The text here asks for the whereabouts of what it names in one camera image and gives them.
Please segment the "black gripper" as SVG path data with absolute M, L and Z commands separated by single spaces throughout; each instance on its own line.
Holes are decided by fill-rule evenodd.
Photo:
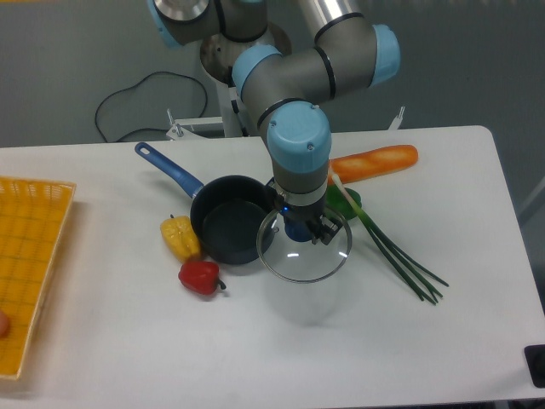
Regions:
M 282 217 L 292 222 L 309 223 L 314 245 L 321 242 L 329 245 L 341 229 L 340 219 L 324 216 L 325 191 L 305 194 L 273 191 L 272 206 Z

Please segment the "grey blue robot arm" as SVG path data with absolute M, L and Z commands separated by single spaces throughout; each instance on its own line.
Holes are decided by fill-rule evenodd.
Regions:
M 320 104 L 394 77 L 401 53 L 394 32 L 365 19 L 354 1 L 302 1 L 310 49 L 287 55 L 273 42 L 263 1 L 151 1 L 166 43 L 218 37 L 227 72 L 272 160 L 275 205 L 294 241 L 328 243 L 325 216 L 331 149 Z

